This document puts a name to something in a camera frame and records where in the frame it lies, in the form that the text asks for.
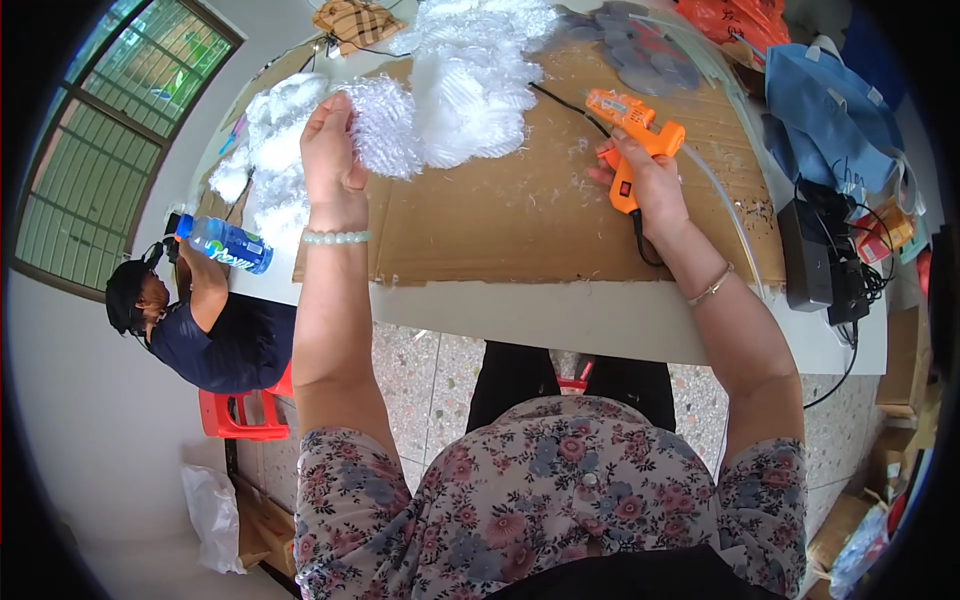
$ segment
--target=silver bangle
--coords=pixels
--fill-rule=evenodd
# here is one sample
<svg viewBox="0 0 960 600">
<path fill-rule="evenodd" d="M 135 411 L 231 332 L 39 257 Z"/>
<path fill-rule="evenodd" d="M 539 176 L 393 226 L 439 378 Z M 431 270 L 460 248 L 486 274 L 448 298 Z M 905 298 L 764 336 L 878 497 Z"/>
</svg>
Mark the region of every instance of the silver bangle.
<svg viewBox="0 0 960 600">
<path fill-rule="evenodd" d="M 707 288 L 706 292 L 694 298 L 693 300 L 687 300 L 686 303 L 690 306 L 696 306 L 710 296 L 713 296 L 717 293 L 717 290 L 720 289 L 720 286 L 723 285 L 723 282 L 727 280 L 727 277 L 729 277 L 731 273 L 733 273 L 733 263 L 729 262 L 727 263 L 727 270 L 723 272 L 719 279 L 717 279 L 716 283 Z"/>
<path fill-rule="evenodd" d="M 371 238 L 369 231 L 348 231 L 346 233 L 334 233 L 333 231 L 303 231 L 303 241 L 307 244 L 361 244 L 369 242 Z"/>
</svg>

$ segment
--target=window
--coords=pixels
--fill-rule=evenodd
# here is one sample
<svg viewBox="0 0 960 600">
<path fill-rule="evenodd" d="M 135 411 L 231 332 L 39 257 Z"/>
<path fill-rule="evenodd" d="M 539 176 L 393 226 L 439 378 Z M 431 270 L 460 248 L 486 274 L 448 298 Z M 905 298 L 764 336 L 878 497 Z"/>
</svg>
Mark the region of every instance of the window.
<svg viewBox="0 0 960 600">
<path fill-rule="evenodd" d="M 13 266 L 102 300 L 184 117 L 240 44 L 195 0 L 118 0 L 47 111 Z"/>
</svg>

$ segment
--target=glue gun trigger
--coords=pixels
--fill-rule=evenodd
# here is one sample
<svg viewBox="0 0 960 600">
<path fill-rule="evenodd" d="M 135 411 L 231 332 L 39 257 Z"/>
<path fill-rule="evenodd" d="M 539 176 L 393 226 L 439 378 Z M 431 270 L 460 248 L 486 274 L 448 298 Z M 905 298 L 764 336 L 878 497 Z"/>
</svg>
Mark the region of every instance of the glue gun trigger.
<svg viewBox="0 0 960 600">
<path fill-rule="evenodd" d="M 620 166 L 620 158 L 621 158 L 620 151 L 617 150 L 616 148 L 610 148 L 609 150 L 598 152 L 597 158 L 605 159 L 607 161 L 607 164 L 609 164 L 610 168 L 613 169 L 614 171 L 616 171 L 617 168 L 619 168 Z"/>
</svg>

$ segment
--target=hot glue gun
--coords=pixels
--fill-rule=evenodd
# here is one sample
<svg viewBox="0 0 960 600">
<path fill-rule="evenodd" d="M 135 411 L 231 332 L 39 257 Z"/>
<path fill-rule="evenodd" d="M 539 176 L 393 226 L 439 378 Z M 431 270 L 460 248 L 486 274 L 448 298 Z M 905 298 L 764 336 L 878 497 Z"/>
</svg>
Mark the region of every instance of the hot glue gun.
<svg viewBox="0 0 960 600">
<path fill-rule="evenodd" d="M 604 89 L 592 89 L 587 96 L 587 108 L 639 142 L 650 156 L 673 156 L 684 143 L 686 131 L 682 125 L 674 121 L 664 123 L 658 133 L 651 132 L 650 124 L 656 116 L 654 110 L 632 96 Z M 640 207 L 634 196 L 634 170 L 630 163 L 622 160 L 616 148 L 597 153 L 597 158 L 604 158 L 615 172 L 613 184 L 610 186 L 610 202 L 620 212 L 633 217 L 636 246 L 640 251 L 640 258 L 651 267 L 662 267 L 662 262 L 650 260 L 643 250 L 643 225 L 640 219 Z"/>
</svg>

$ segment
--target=bottle cap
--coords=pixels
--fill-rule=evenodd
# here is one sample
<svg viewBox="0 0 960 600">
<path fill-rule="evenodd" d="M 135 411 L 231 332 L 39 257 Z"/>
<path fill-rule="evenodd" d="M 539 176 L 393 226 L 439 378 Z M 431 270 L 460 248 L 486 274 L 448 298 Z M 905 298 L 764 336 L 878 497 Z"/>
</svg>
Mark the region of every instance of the bottle cap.
<svg viewBox="0 0 960 600">
<path fill-rule="evenodd" d="M 184 237 L 190 235 L 191 229 L 193 229 L 193 216 L 180 216 L 180 221 L 177 223 L 177 230 L 174 231 L 174 239 L 178 242 L 181 241 Z"/>
</svg>

